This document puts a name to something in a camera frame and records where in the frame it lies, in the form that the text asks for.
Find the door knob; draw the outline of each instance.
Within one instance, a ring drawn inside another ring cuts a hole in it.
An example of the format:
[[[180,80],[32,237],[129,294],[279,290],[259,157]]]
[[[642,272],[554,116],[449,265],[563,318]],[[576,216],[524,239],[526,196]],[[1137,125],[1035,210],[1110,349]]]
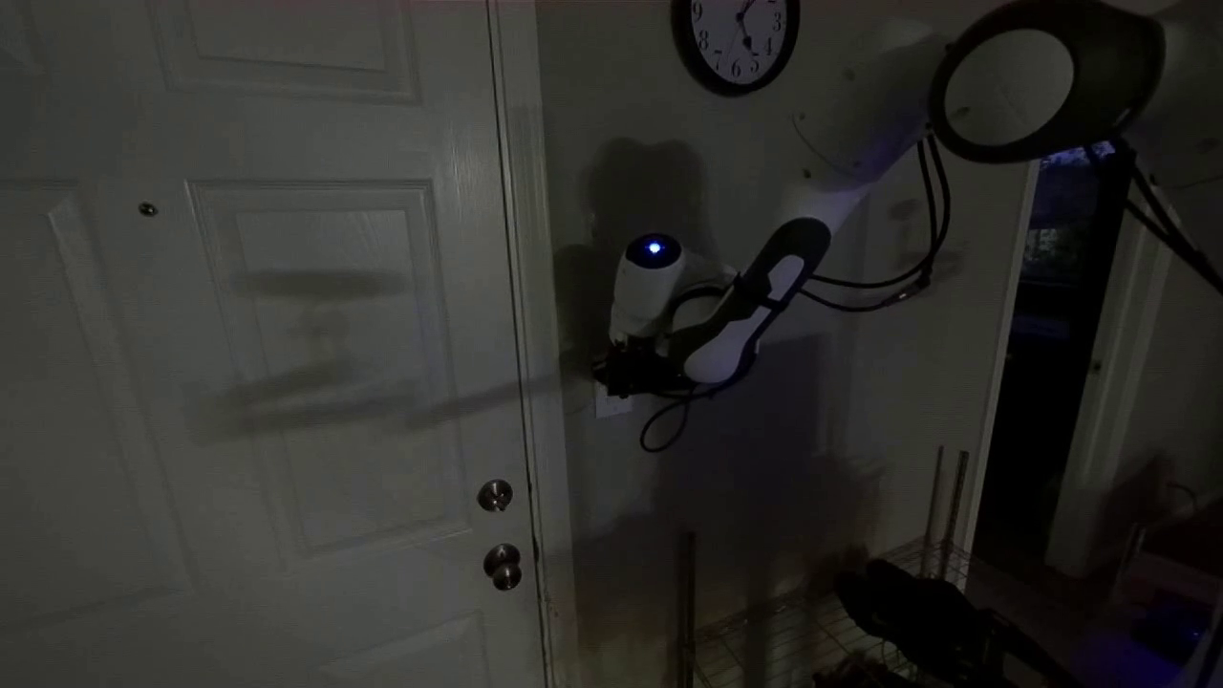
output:
[[[501,544],[484,553],[484,573],[493,580],[493,590],[511,592],[524,580],[521,568],[524,553],[511,544]]]
[[[482,493],[474,497],[484,512],[504,512],[511,501],[511,485],[493,479],[482,485]]]

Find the clock face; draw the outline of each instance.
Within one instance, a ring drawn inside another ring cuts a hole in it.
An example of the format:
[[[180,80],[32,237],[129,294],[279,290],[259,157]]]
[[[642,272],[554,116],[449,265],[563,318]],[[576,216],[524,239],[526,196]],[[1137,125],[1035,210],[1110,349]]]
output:
[[[674,32],[701,85],[742,95],[789,66],[798,37],[798,0],[676,0]]]

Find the door panel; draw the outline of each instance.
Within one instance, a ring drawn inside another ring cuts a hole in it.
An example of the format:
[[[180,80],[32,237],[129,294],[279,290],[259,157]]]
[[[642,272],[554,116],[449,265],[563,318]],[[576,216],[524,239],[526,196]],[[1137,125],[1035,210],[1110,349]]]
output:
[[[0,684],[540,684],[484,7],[3,15]]]

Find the doorway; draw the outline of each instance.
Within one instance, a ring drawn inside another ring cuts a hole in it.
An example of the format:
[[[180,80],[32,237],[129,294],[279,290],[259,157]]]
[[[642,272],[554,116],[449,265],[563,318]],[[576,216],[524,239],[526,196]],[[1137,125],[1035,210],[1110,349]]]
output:
[[[975,535],[975,553],[990,565],[1044,565],[1127,181],[1133,157],[1111,146],[1039,160]]]

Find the white robotic arm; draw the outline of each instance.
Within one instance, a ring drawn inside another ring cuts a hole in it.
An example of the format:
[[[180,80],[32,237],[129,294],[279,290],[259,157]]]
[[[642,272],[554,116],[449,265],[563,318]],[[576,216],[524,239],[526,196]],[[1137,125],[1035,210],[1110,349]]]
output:
[[[914,149],[921,125],[967,160],[1035,160],[1119,137],[1153,95],[1177,104],[1177,88],[1191,80],[1169,71],[1191,62],[1209,62],[1191,71],[1214,76],[1218,43],[1110,2],[1017,0],[953,46],[905,25],[883,32],[881,46],[844,70],[854,80],[798,116],[794,125],[816,154],[812,181],[785,190],[779,228],[716,304],[701,318],[681,308],[681,244],[642,237],[622,252],[611,350],[595,377],[611,392],[719,392],[748,369],[761,334],[816,274],[858,202]]]

